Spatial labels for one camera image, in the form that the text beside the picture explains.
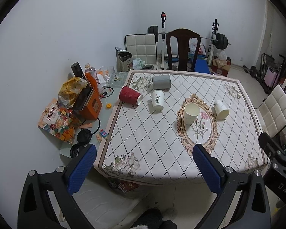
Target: screw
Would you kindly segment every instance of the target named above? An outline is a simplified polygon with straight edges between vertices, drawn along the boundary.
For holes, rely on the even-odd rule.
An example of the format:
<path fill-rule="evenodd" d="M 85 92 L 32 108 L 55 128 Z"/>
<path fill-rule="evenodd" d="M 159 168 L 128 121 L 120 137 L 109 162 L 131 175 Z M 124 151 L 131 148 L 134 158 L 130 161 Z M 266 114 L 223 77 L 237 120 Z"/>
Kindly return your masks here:
<path fill-rule="evenodd" d="M 29 172 L 29 176 L 34 176 L 35 175 L 35 173 L 36 173 L 36 171 L 35 170 L 31 170 L 30 172 Z"/>
<path fill-rule="evenodd" d="M 234 171 L 233 168 L 230 166 L 226 167 L 225 169 L 226 169 L 226 172 L 228 173 L 232 173 Z"/>
<path fill-rule="evenodd" d="M 59 167 L 56 168 L 56 171 L 57 171 L 58 173 L 61 173 L 61 172 L 63 172 L 64 170 L 65 170 L 65 168 L 64 168 L 63 166 L 59 166 Z"/>
<path fill-rule="evenodd" d="M 255 171 L 254 171 L 254 174 L 255 174 L 256 176 L 260 176 L 260 171 L 259 171 L 259 170 L 255 170 Z"/>

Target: oval floral frame print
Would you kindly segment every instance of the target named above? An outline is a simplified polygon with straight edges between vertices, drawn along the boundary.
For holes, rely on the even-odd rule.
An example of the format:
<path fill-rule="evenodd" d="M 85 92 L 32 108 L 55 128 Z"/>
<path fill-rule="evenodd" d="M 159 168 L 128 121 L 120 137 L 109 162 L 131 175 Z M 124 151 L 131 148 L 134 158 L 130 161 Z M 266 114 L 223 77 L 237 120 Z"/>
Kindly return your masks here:
<path fill-rule="evenodd" d="M 195 103 L 200 107 L 200 113 L 192 125 L 183 122 L 183 111 L 187 103 Z M 185 99 L 177 111 L 177 133 L 182 137 L 181 142 L 190 156 L 196 144 L 202 144 L 209 154 L 212 153 L 218 137 L 217 122 L 210 107 L 196 94 Z"/>

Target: pink flower print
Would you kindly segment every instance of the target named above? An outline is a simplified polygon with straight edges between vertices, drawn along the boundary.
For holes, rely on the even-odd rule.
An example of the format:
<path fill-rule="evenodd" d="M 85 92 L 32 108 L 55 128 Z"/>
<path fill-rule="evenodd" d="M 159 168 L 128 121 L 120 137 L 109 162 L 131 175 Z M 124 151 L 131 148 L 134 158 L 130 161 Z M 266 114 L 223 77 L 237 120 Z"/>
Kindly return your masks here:
<path fill-rule="evenodd" d="M 200 112 L 200 115 L 203 119 L 208 119 L 208 115 L 205 112 Z"/>

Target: red paper cup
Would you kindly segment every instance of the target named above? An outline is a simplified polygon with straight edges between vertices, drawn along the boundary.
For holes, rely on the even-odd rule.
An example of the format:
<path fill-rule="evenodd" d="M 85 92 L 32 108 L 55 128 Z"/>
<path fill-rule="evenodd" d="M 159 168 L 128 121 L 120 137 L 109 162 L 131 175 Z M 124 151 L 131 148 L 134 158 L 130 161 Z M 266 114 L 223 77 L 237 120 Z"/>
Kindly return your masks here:
<path fill-rule="evenodd" d="M 135 90 L 124 86 L 120 91 L 119 99 L 123 102 L 127 102 L 132 105 L 140 105 L 143 96 L 139 92 L 136 92 Z"/>

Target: snack bag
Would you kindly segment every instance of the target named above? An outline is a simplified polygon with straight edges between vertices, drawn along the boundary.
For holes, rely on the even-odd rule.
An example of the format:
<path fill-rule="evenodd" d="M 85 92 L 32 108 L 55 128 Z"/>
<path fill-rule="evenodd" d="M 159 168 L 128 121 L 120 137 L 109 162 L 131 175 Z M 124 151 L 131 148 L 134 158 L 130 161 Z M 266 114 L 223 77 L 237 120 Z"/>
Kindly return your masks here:
<path fill-rule="evenodd" d="M 67 110 L 57 99 L 53 99 L 46 107 L 38 122 L 39 127 L 70 145 L 74 140 L 75 128 L 81 124 L 72 111 Z"/>

